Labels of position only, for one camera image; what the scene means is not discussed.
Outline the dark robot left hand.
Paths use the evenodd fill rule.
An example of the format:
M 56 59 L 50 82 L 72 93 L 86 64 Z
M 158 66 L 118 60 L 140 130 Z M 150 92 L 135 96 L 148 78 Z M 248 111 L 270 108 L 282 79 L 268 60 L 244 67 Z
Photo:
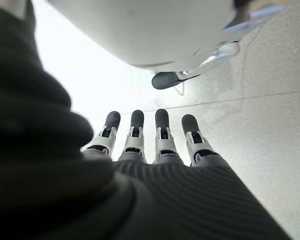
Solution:
M 113 161 L 120 114 L 93 135 L 43 69 L 35 27 L 31 1 L 0 0 L 0 240 L 289 239 L 191 114 L 181 120 L 190 166 L 164 109 L 154 162 L 143 155 L 140 110 Z

